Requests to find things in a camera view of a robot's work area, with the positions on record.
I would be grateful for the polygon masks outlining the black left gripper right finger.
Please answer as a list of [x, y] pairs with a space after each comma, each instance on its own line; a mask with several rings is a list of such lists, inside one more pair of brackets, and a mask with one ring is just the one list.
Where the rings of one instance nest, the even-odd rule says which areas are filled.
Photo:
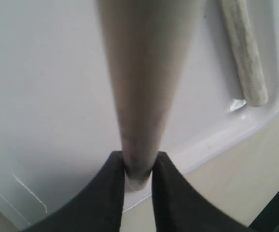
[[152, 169], [153, 212], [158, 232], [245, 232], [238, 223], [201, 196], [165, 152]]

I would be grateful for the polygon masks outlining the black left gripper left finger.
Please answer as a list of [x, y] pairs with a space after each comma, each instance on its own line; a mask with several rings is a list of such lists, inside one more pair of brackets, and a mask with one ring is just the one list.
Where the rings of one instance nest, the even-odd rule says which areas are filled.
[[125, 166], [113, 151], [90, 183], [71, 201], [27, 232], [118, 232], [125, 195]]

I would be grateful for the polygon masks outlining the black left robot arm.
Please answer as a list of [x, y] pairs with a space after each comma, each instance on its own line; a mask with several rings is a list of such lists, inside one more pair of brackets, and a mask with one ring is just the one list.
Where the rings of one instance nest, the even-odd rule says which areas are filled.
[[[113, 151], [92, 181], [62, 208], [28, 228], [30, 232], [117, 232], [120, 230], [125, 171]], [[279, 192], [250, 226], [234, 220], [200, 195], [165, 152], [153, 166], [152, 201], [159, 232], [279, 232]]]

